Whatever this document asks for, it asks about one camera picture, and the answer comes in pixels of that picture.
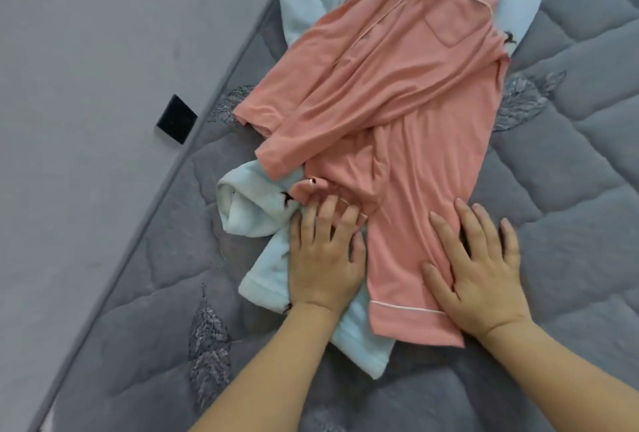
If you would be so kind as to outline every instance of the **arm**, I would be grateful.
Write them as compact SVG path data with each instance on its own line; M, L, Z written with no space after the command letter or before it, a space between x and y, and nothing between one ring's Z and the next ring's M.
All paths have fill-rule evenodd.
M292 219L289 290L293 308L264 349L233 380L191 432L293 432L311 380L342 313L363 281L363 237L351 237L359 210L349 207L331 234L336 197L318 215L311 200Z
M481 205L456 202L470 253L451 227L431 223L451 260L454 292L430 264L424 279L451 319L506 368L558 432L630 432L639 424L639 392L583 360L533 323L520 282L517 235L502 221L504 248Z

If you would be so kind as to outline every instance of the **finger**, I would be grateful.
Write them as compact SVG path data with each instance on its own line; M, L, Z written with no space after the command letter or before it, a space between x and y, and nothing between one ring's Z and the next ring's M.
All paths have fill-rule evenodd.
M443 250L446 252L448 260L451 261L453 271L457 273L460 269L463 269L465 266L470 264L470 258L468 257L466 249L464 249L459 237L452 231L448 222L435 212L431 212L430 221L433 225L433 229L435 229L437 237L439 237L439 240L442 243Z
M366 269L366 244L363 241L361 232L353 235L351 244L351 262L357 267L358 271L364 273Z
M504 235L504 262L506 262L509 267L518 271L522 262L522 254L520 252L517 232L507 218L502 219L501 227Z
M291 253L297 252L300 250L300 223L302 219L300 218L300 213L295 212L293 217L291 218L291 225L289 228L289 239L288 239L288 247Z
M302 218L302 230L300 231L302 245L310 245L315 239L315 217L318 214L318 203L319 199L314 195L306 205L306 211Z
M488 246L486 244L486 235L476 215L470 210L470 207L459 198L455 200L455 209L459 215L459 220L461 220L461 225L464 227L464 232L466 232L471 259L487 259Z
M457 294L451 291L439 270L432 264L422 264L422 274L428 291L430 291L437 303L447 315L455 313L459 306L459 298Z
M344 248L348 247L357 228L357 217L359 217L359 208L355 205L351 205L344 211L333 235L335 244Z
M491 259L502 259L502 243L499 240L499 233L493 220L488 215L488 212L479 203L473 205L473 212L475 213L479 224L486 236L486 245L488 247L488 256Z
M319 208L317 222L315 223L315 241L330 242L330 229L333 226L333 215L337 206L337 195L329 195Z

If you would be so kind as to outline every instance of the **chest pocket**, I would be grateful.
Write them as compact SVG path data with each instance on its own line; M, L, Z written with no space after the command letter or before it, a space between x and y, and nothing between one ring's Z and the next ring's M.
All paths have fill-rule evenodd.
M493 17L494 0L442 0L424 16L426 24L446 47L466 39Z

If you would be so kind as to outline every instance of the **gray mattress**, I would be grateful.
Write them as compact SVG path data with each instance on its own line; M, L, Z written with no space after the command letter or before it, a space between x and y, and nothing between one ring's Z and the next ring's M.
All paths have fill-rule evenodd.
M543 0L514 70L566 71L551 107L496 133L473 200L518 227L535 319L639 388L639 0ZM277 2L225 92L255 84L286 48ZM266 243L227 235L215 184L259 136L211 118L152 217L55 398L54 432L176 432L196 420L187 343L206 283L236 374L280 318L237 294ZM329 347L302 430L545 431L550 425L473 340L398 343L372 381Z

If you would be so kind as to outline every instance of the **pink pajama shirt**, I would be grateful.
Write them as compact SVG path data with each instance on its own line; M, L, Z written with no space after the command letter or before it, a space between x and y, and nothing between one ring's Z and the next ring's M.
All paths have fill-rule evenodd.
M368 222L375 334L462 347L420 273L450 263L428 215L459 231L510 59L496 0L347 0L304 34L235 110L267 140L277 180L305 164L292 196L337 194Z

